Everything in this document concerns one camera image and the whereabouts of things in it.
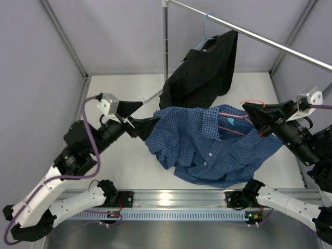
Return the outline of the pink wire hanger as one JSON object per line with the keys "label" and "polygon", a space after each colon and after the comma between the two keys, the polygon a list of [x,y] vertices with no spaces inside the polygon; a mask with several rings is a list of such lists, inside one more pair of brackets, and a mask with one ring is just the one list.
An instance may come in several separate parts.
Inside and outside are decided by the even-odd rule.
{"label": "pink wire hanger", "polygon": [[[258,102],[260,104],[262,104],[263,107],[266,107],[266,104],[264,101],[262,100],[259,100],[259,99],[249,99],[249,100],[244,100],[242,102],[240,102],[240,104],[245,104],[245,103],[252,103],[252,102]],[[249,117],[248,117],[248,114],[246,115],[242,115],[242,116],[239,116],[239,115],[233,115],[233,114],[228,114],[228,113],[222,113],[222,112],[219,112],[220,115],[222,116],[226,116],[228,118],[228,121],[230,122],[231,118],[238,118],[238,119],[244,119],[246,122],[250,123],[250,124],[253,124],[250,120],[249,120]],[[218,126],[220,129],[223,129],[223,130],[226,130],[226,131],[229,131],[229,132],[232,132],[232,133],[235,133],[235,134],[238,134],[238,135],[241,135],[241,136],[245,136],[244,133],[241,133],[239,131],[235,131],[235,130],[232,130],[232,129],[229,129],[229,128],[226,128],[226,127],[222,127],[222,126]]]}

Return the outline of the blue checked shirt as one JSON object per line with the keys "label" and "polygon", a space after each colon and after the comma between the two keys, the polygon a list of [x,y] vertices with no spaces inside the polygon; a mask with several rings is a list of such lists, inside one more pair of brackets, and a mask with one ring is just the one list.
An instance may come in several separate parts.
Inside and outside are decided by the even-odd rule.
{"label": "blue checked shirt", "polygon": [[173,168],[176,177],[189,183],[227,188],[248,182],[283,144],[275,135],[260,137],[244,119],[231,118],[229,122],[219,112],[247,114],[230,105],[168,107],[154,113],[160,120],[145,145],[164,169]]}

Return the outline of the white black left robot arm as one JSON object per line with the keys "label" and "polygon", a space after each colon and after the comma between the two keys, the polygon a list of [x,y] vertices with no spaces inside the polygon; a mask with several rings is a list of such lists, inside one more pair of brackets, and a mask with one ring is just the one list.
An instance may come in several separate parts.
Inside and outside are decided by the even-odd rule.
{"label": "white black left robot arm", "polygon": [[99,99],[102,116],[108,121],[98,129],[87,119],[74,122],[64,140],[67,146],[50,166],[44,178],[19,203],[7,205],[3,214],[9,224],[4,233],[5,244],[35,242],[47,236],[68,218],[94,207],[111,207],[118,201],[119,192],[108,179],[74,197],[58,201],[68,186],[83,179],[94,178],[101,169],[101,153],[123,134],[146,140],[147,132],[159,121],[158,117],[135,119],[131,117],[143,102],[108,103]]}

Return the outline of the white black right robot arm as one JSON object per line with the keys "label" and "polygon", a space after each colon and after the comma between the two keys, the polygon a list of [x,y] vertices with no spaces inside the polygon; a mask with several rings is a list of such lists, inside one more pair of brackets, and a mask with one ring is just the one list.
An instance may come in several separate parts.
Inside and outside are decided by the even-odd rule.
{"label": "white black right robot arm", "polygon": [[[304,166],[300,170],[305,187],[312,179],[318,190],[331,193],[331,126],[312,134],[298,120],[308,119],[316,109],[330,105],[312,104],[305,100],[281,104],[257,104],[245,101],[243,108],[260,137],[275,135]],[[277,210],[308,227],[319,239],[331,244],[331,207],[310,204],[287,196],[258,180],[251,179],[241,192],[246,206],[262,205]]]}

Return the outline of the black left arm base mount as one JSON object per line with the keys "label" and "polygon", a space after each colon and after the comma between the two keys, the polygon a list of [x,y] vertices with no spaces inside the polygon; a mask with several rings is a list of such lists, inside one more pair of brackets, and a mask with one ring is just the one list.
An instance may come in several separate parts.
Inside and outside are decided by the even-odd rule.
{"label": "black left arm base mount", "polygon": [[132,208],[134,200],[133,191],[119,191],[115,202],[113,203],[114,208]]}

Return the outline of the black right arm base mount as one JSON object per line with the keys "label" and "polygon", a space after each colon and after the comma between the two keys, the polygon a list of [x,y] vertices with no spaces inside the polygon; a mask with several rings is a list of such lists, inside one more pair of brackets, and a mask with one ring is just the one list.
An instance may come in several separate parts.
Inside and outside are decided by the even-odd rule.
{"label": "black right arm base mount", "polygon": [[225,193],[228,208],[243,210],[256,206],[254,197],[243,191],[228,191]]}

